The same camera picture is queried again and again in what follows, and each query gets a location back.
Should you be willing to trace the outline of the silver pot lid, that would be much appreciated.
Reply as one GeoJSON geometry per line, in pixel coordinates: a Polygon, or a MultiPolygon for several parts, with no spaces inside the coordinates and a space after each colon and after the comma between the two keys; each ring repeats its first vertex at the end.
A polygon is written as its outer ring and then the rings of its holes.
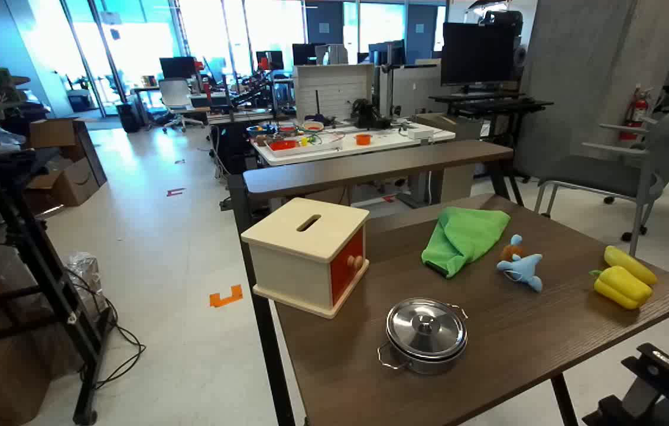
{"type": "Polygon", "coordinates": [[[442,361],[465,349],[465,313],[432,298],[407,298],[387,311],[386,335],[409,356],[442,361]]]}

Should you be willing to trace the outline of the stainless steel pot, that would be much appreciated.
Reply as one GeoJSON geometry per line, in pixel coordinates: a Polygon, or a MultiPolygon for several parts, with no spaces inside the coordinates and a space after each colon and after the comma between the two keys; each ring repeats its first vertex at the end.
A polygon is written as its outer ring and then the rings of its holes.
{"type": "Polygon", "coordinates": [[[469,313],[432,298],[394,303],[383,329],[386,343],[377,349],[381,368],[419,376],[448,375],[471,342],[469,313]]]}

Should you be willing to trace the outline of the blue plush toy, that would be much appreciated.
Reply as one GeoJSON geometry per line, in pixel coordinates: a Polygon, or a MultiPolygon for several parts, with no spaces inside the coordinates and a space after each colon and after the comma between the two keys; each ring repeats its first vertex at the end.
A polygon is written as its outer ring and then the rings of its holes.
{"type": "Polygon", "coordinates": [[[520,234],[514,234],[502,251],[502,261],[497,264],[497,271],[516,285],[523,285],[532,292],[541,292],[543,281],[537,274],[539,264],[541,264],[541,253],[529,253],[524,248],[524,239],[520,234]]]}

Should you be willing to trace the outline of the yellow banana toy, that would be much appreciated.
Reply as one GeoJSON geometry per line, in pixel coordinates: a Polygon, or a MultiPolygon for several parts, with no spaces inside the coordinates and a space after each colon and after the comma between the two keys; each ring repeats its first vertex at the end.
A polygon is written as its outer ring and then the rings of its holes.
{"type": "Polygon", "coordinates": [[[658,285],[658,274],[632,253],[605,247],[605,271],[594,273],[594,292],[625,311],[638,311],[658,285]]]}

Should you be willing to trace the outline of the brown wooden bench table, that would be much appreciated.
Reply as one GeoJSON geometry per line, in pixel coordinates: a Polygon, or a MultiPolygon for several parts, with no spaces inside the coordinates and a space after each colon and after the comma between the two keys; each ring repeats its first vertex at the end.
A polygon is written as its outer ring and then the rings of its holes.
{"type": "Polygon", "coordinates": [[[255,223],[255,207],[292,195],[321,192],[332,187],[353,187],[359,183],[427,174],[430,203],[448,196],[448,186],[458,180],[458,192],[471,186],[478,164],[488,169],[494,192],[507,196],[503,164],[514,156],[510,148],[482,141],[456,141],[441,144],[419,144],[407,150],[339,156],[326,162],[255,169],[229,176],[229,200],[236,232],[255,223]]]}

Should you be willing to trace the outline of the wooden box with orange drawer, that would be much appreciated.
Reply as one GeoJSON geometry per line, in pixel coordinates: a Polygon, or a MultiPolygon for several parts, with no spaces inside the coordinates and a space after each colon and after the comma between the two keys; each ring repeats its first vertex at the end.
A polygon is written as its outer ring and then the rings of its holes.
{"type": "Polygon", "coordinates": [[[368,267],[364,208],[292,200],[242,239],[255,294],[333,319],[368,267]]]}

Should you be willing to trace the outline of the white cluttered table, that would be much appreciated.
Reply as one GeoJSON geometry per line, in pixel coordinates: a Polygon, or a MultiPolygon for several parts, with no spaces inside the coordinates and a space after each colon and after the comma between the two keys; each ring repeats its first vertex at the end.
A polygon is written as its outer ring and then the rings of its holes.
{"type": "Polygon", "coordinates": [[[266,164],[292,167],[339,156],[451,143],[454,138],[454,131],[407,121],[386,131],[326,128],[316,136],[302,134],[292,138],[254,138],[250,144],[266,164]]]}

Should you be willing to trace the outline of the green cloth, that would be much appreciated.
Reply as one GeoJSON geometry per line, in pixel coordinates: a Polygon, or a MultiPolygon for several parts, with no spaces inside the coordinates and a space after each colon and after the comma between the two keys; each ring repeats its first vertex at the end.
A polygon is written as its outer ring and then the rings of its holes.
{"type": "Polygon", "coordinates": [[[482,258],[502,239],[508,223],[510,216],[503,212],[442,208],[420,251],[420,264],[451,280],[482,258]]]}

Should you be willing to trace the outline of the black computer monitor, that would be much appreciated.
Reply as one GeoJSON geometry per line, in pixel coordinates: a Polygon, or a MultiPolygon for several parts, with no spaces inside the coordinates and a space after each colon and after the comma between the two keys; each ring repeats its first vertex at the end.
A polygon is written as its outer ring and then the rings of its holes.
{"type": "Polygon", "coordinates": [[[442,81],[502,83],[517,77],[520,13],[488,13],[480,23],[444,23],[442,81]]]}

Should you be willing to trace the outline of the cardboard boxes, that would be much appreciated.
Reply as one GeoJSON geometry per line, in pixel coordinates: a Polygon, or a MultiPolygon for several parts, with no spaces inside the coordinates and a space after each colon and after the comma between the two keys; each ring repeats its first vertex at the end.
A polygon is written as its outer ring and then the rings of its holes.
{"type": "Polygon", "coordinates": [[[41,171],[27,186],[27,201],[33,212],[80,207],[107,186],[107,174],[82,121],[33,121],[29,143],[41,162],[41,171]]]}

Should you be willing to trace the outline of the grey chair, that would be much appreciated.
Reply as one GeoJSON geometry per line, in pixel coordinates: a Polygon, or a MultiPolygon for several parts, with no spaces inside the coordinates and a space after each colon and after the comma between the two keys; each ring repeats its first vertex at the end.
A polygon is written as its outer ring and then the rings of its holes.
{"type": "Polygon", "coordinates": [[[669,186],[669,115],[638,128],[638,136],[643,143],[637,148],[588,143],[597,156],[565,155],[555,160],[539,176],[534,212],[550,216],[560,187],[628,200],[633,218],[621,239],[628,245],[628,253],[637,253],[654,201],[669,186]]]}

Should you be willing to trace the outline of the red fire extinguisher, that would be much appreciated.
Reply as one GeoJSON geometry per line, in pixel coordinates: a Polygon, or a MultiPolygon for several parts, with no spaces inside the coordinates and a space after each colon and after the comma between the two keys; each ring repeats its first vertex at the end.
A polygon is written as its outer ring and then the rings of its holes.
{"type": "Polygon", "coordinates": [[[625,131],[617,136],[620,143],[633,143],[638,138],[638,128],[643,125],[647,109],[650,96],[640,86],[637,86],[625,115],[625,131]]]}

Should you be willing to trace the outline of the black stand base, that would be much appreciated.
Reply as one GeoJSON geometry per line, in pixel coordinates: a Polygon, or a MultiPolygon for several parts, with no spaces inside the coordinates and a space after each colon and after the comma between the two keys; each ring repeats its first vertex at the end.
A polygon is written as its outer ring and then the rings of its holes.
{"type": "Polygon", "coordinates": [[[587,426],[669,426],[669,352],[640,343],[621,365],[637,376],[628,390],[608,395],[584,418],[587,426]]]}

